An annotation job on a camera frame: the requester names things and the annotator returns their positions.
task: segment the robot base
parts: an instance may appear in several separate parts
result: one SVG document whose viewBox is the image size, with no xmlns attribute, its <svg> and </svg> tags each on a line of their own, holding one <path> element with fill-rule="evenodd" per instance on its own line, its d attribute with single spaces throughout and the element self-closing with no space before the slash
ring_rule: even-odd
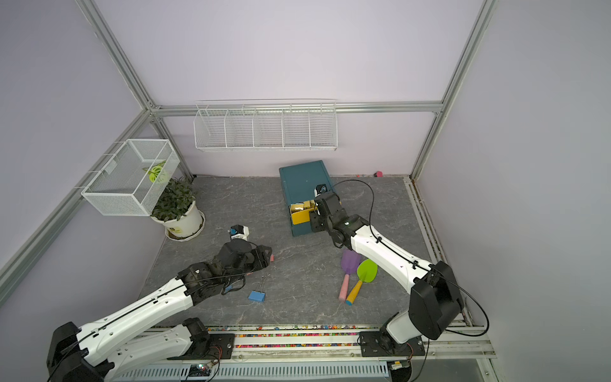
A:
<svg viewBox="0 0 611 382">
<path fill-rule="evenodd" d="M 221 359 L 231 359 L 233 352 L 233 341 L 235 340 L 234 334 L 210 334 L 210 347 L 206 355 L 201 354 L 184 354 L 178 357 L 171 357 L 168 359 L 217 359 L 218 354 L 216 349 L 217 346 L 223 350 Z"/>
<path fill-rule="evenodd" d="M 382 346 L 380 346 L 380 332 L 360 332 L 359 333 L 359 345 L 360 345 L 360 355 L 363 357 L 383 357 L 383 356 L 405 356 L 409 357 L 412 355 L 412 349 L 414 349 L 414 356 L 423 356 L 424 355 L 424 346 L 419 345 L 418 343 L 422 343 L 421 337 L 415 337 L 404 343 L 403 345 L 399 345 L 396 349 L 393 350 L 385 350 Z"/>
</svg>

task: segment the teal box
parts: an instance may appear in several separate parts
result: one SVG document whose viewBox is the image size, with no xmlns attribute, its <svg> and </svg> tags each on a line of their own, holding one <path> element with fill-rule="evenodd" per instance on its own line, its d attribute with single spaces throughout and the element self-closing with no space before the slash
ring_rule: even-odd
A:
<svg viewBox="0 0 611 382">
<path fill-rule="evenodd" d="M 284 191 L 284 201 L 287 203 L 288 222 L 293 236 L 311 233 L 310 222 L 293 225 L 291 220 L 291 204 L 303 203 L 314 199 L 314 189 L 318 185 L 333 185 L 323 161 L 296 164 L 280 168 L 280 182 Z"/>
</svg>

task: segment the wire basket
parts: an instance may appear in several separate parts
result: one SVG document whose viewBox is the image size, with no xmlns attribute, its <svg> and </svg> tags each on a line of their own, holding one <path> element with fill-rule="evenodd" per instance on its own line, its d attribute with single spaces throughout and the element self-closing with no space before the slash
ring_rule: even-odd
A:
<svg viewBox="0 0 611 382">
<path fill-rule="evenodd" d="M 202 151 L 337 149 L 335 103 L 197 108 L 193 127 Z"/>
<path fill-rule="evenodd" d="M 179 163 L 167 139 L 128 139 L 81 194 L 102 215 L 150 216 Z"/>
</svg>

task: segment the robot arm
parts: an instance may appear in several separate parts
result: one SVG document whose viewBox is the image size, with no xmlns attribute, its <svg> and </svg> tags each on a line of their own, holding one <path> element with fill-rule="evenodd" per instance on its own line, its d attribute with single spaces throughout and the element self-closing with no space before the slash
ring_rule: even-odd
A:
<svg viewBox="0 0 611 382">
<path fill-rule="evenodd" d="M 464 306 L 458 288 L 452 284 L 456 284 L 452 269 L 444 262 L 433 265 L 410 254 L 363 217 L 348 216 L 336 193 L 321 193 L 314 201 L 316 211 L 310 212 L 314 232 L 325 230 L 336 247 L 345 246 L 372 259 L 410 294 L 409 309 L 394 315 L 382 327 L 382 347 L 392 351 L 421 334 L 439 338 Z"/>
<path fill-rule="evenodd" d="M 243 280 L 247 273 L 266 268 L 271 248 L 253 247 L 246 240 L 232 238 L 212 262 L 190 265 L 135 303 L 80 328 L 72 322 L 60 326 L 53 332 L 47 358 L 51 380 L 110 380 L 117 373 L 158 359 L 189 352 L 205 355 L 208 332 L 197 319 L 186 320 L 161 334 L 132 339 L 177 312 L 225 294 L 227 286 Z"/>
</svg>

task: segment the gray marble floor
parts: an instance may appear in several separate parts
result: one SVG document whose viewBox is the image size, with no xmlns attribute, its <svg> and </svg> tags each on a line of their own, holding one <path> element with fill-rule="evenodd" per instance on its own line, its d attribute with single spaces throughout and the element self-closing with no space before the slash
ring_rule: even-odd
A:
<svg viewBox="0 0 611 382">
<path fill-rule="evenodd" d="M 346 178 L 333 178 L 334 182 Z M 388 239 L 423 259 L 426 246 L 402 178 L 360 178 L 376 194 L 371 218 Z M 142 290 L 144 296 L 165 284 L 188 265 L 211 259 L 229 240 L 234 224 L 250 228 L 250 241 L 272 247 L 275 261 L 247 276 L 246 286 L 226 296 L 208 298 L 197 306 L 162 321 L 176 325 L 199 317 L 206 325 L 381 325 L 409 306 L 409 295 L 381 268 L 371 284 L 363 285 L 353 306 L 337 299 L 343 280 L 342 250 L 326 232 L 293 237 L 280 178 L 197 177 L 197 206 L 206 216 L 203 232 L 185 243 L 166 240 Z M 358 182 L 338 185 L 336 191 L 349 214 L 369 216 L 371 192 Z M 261 275 L 264 303 L 248 300 Z M 349 288 L 357 282 L 353 275 Z"/>
</svg>

